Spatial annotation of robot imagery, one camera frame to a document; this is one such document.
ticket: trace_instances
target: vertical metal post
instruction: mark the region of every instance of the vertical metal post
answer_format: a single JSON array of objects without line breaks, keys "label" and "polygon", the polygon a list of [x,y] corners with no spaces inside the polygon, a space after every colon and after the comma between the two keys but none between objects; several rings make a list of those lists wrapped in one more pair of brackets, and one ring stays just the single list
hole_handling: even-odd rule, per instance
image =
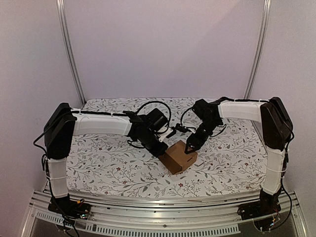
[{"label": "vertical metal post", "polygon": [[247,88],[245,91],[244,99],[249,99],[250,94],[253,88],[253,84],[256,78],[256,74],[259,67],[259,62],[261,58],[261,53],[263,49],[263,44],[266,37],[266,31],[268,27],[268,21],[269,21],[269,14],[270,14],[270,6],[271,6],[271,0],[265,0],[264,7],[263,7],[263,13],[262,13],[262,21],[261,21],[261,27],[260,27],[260,34],[259,34],[259,40],[257,44],[257,50],[255,54],[255,58],[252,64],[251,73],[249,77],[249,81],[247,84]]},{"label": "vertical metal post", "polygon": [[57,9],[58,9],[61,31],[63,34],[64,43],[65,43],[65,48],[66,48],[66,52],[67,52],[67,56],[68,56],[68,60],[69,60],[69,65],[70,65],[71,72],[72,72],[72,75],[74,78],[74,83],[76,86],[76,90],[77,90],[80,102],[82,103],[82,105],[84,105],[86,103],[86,99],[84,97],[82,85],[80,82],[80,78],[79,78],[76,63],[75,63],[73,50],[72,50],[71,43],[70,43],[64,0],[57,0]]}]

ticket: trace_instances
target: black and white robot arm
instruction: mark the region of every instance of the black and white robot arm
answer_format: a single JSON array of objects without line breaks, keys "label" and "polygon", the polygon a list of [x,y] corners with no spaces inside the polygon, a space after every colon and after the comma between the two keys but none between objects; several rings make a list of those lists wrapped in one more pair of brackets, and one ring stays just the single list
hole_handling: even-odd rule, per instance
[{"label": "black and white robot arm", "polygon": [[71,109],[67,103],[60,104],[44,127],[47,149],[45,170],[52,194],[48,209],[72,218],[84,217],[90,211],[90,205],[71,201],[68,193],[66,159],[73,136],[127,136],[132,141],[139,141],[153,156],[158,157],[168,148],[163,139],[175,133],[167,124],[168,119],[157,108],[147,115],[137,115],[133,112],[111,114],[81,111]]},{"label": "black and white robot arm", "polygon": [[223,97],[211,103],[201,99],[192,111],[202,120],[196,132],[187,139],[186,153],[199,150],[213,130],[223,125],[222,119],[247,119],[261,123],[268,163],[260,201],[241,205],[238,213],[242,219],[255,218],[280,211],[278,195],[281,179],[288,162],[288,143],[291,141],[293,124],[278,97],[269,101],[232,100]]}]

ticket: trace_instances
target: cardboard box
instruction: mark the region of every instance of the cardboard box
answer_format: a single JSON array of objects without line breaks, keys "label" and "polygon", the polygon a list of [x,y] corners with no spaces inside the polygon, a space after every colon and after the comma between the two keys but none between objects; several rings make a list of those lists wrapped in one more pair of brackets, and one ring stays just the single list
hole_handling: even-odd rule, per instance
[{"label": "cardboard box", "polygon": [[197,152],[185,154],[185,147],[186,144],[180,140],[169,147],[163,156],[159,157],[159,160],[167,167],[171,174],[182,173],[196,162],[198,157]]}]

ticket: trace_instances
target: robotic arm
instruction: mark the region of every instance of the robotic arm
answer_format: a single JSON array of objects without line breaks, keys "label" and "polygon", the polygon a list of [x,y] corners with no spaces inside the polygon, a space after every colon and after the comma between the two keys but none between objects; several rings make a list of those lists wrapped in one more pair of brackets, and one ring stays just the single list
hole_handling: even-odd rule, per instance
[{"label": "robotic arm", "polygon": [[153,156],[165,153],[168,146],[163,142],[174,131],[159,109],[147,115],[134,112],[110,114],[71,109],[67,103],[58,106],[44,127],[47,149],[45,170],[50,180],[52,194],[48,209],[72,218],[84,218],[90,205],[71,201],[66,180],[66,157],[69,155],[72,137],[82,134],[117,134],[139,141]]},{"label": "robotic arm", "polygon": [[222,97],[211,103],[201,99],[195,102],[192,111],[202,120],[202,124],[187,139],[187,154],[199,150],[213,134],[213,130],[223,125],[223,118],[248,119],[261,123],[268,154],[265,182],[260,192],[260,201],[241,205],[238,213],[244,220],[274,213],[275,209],[280,211],[278,196],[281,192],[281,179],[288,162],[288,143],[293,139],[293,124],[280,98],[249,101]]}]

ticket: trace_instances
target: floral tablecloth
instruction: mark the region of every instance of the floral tablecloth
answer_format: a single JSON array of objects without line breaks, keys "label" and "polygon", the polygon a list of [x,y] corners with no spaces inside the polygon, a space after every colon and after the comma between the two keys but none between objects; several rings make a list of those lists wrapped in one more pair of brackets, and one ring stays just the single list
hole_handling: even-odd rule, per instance
[{"label": "floral tablecloth", "polygon": [[[84,110],[122,112],[137,110],[142,104],[159,100],[172,110],[171,125],[191,107],[195,98],[135,98],[89,100]],[[159,108],[149,104],[140,114]],[[184,124],[198,126],[201,121],[188,112]],[[81,135],[73,137],[67,159],[67,180],[71,190],[93,194],[145,198],[201,197],[260,189],[266,172],[267,155],[250,121],[225,119],[226,129],[209,138],[198,152],[197,161],[182,174],[171,175],[158,158],[145,149],[127,144],[117,135]],[[189,133],[177,132],[166,140],[173,145],[186,141]]]}]

